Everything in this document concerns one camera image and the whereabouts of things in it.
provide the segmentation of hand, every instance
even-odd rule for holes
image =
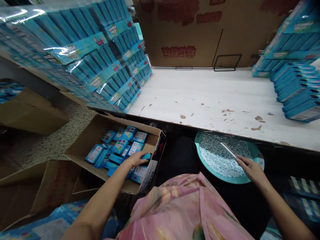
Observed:
[[[237,154],[236,162],[244,170],[248,178],[261,190],[266,190],[271,186],[271,183],[264,174],[259,163],[252,161],[249,158],[242,157]]]
[[[148,162],[147,159],[141,159],[141,157],[143,155],[145,155],[147,152],[135,152],[134,154],[132,154],[129,158],[128,158],[128,161],[134,166],[139,166],[140,164],[143,164],[143,163],[146,163]]]

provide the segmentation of person's left hand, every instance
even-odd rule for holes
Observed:
[[[135,152],[134,154],[132,154],[129,158],[128,161],[134,166],[139,166],[140,164],[146,163],[149,160],[147,159],[141,159],[141,157],[143,155],[145,155],[147,152]]]

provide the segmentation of terrazzo floor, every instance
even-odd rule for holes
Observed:
[[[65,112],[69,122],[49,136],[24,131],[10,132],[1,158],[16,170],[47,160],[68,160],[63,152],[76,140],[94,115],[81,105],[61,96],[57,106]]]

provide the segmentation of pink floral garment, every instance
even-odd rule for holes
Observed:
[[[182,174],[139,199],[116,239],[253,239],[204,175]]]

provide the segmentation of white candy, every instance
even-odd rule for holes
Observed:
[[[226,142],[234,153],[252,159],[245,141],[204,133],[200,140],[200,152],[205,162],[211,169],[225,177],[240,177],[245,174],[220,142]]]

